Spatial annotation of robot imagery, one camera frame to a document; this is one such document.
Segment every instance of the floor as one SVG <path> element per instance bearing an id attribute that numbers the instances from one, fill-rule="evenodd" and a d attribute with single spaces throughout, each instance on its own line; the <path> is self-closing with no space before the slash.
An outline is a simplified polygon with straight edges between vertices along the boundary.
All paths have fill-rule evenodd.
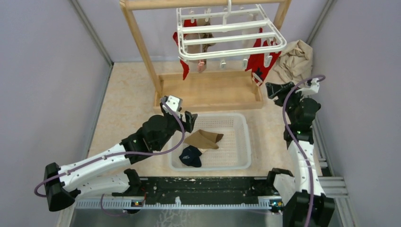
<path id="1" fill-rule="evenodd" d="M 217 61 L 209 61 L 208 69 L 217 70 Z M 157 73 L 180 72 L 180 63 L 154 62 Z M 227 69 L 239 69 L 240 61 L 228 61 Z M 272 72 L 267 81 L 282 83 Z M 252 164 L 243 170 L 177 172 L 168 165 L 167 155 L 154 156 L 135 163 L 131 168 L 140 176 L 266 176 L 274 167 L 293 171 L 290 155 L 283 140 L 284 123 L 281 107 L 267 98 L 262 88 L 264 106 L 257 110 L 233 111 L 245 116 L 251 138 Z M 154 87 L 142 62 L 116 63 L 110 77 L 102 110 L 96 126 L 89 157 L 98 154 L 134 133 L 154 115 Z M 317 151 L 314 151 L 318 174 L 321 175 Z"/>

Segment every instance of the red cloth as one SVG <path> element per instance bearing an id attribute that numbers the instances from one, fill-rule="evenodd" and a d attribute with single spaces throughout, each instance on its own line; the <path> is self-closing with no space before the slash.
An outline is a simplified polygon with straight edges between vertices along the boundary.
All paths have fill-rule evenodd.
<path id="1" fill-rule="evenodd" d="M 196 25 L 196 20 L 192 23 L 191 20 L 184 20 L 184 27 L 195 27 Z M 174 32 L 173 34 L 173 39 L 175 41 L 175 44 L 178 46 L 178 34 L 177 32 Z M 183 66 L 183 80 L 187 77 L 189 73 L 189 66 L 183 61 L 180 60 L 181 65 Z"/>
<path id="2" fill-rule="evenodd" d="M 260 47 L 262 43 L 261 39 L 257 39 L 253 47 Z M 263 42 L 263 46 L 267 46 L 267 41 Z M 273 67 L 274 63 L 277 61 L 279 58 L 281 52 L 278 53 L 270 53 L 270 56 L 272 56 L 270 65 L 268 67 L 264 67 L 264 54 L 263 53 L 258 53 L 258 54 L 252 54 L 249 56 L 248 59 L 248 66 L 245 69 L 245 71 L 251 70 L 252 73 L 255 73 L 256 76 L 260 78 L 261 81 L 264 81 L 267 77 L 267 74 L 269 73 L 270 69 Z"/>

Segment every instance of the white plastic basket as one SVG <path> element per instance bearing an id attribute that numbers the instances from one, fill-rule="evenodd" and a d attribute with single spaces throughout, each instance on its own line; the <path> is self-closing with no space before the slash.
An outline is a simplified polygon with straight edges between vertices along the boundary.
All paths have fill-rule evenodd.
<path id="1" fill-rule="evenodd" d="M 188 144 L 183 143 L 168 154 L 169 165 L 175 171 L 207 171 L 246 169 L 251 165 L 251 143 L 248 125 L 240 113 L 199 114 L 193 132 L 202 129 L 209 132 L 224 134 L 217 143 L 219 149 L 208 149 L 200 160 L 202 167 L 196 168 L 184 165 L 179 156 Z M 171 137 L 168 147 L 172 148 L 181 139 L 181 132 Z"/>

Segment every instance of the wooden rack stand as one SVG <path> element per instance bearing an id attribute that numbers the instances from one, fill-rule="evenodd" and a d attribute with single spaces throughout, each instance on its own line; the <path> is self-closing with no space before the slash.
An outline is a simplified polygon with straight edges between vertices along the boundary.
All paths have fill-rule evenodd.
<path id="1" fill-rule="evenodd" d="M 231 2 L 232 5 L 279 3 L 273 24 L 280 30 L 291 0 L 231 0 Z M 227 4 L 227 0 L 120 0 L 128 27 L 155 86 L 153 108 L 156 112 L 160 112 L 160 98 L 168 95 L 182 98 L 184 110 L 193 112 L 263 107 L 261 90 L 253 81 L 250 71 L 196 72 L 189 73 L 186 80 L 183 80 L 182 72 L 156 74 L 133 14 L 134 10 L 224 6 Z"/>

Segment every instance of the folded brown fabric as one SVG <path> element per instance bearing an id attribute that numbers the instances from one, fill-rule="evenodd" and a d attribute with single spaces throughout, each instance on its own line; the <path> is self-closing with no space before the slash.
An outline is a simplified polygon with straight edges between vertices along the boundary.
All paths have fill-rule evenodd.
<path id="1" fill-rule="evenodd" d="M 224 134 L 198 130 L 184 140 L 184 143 L 199 149 L 218 149 L 216 144 L 223 138 Z"/>

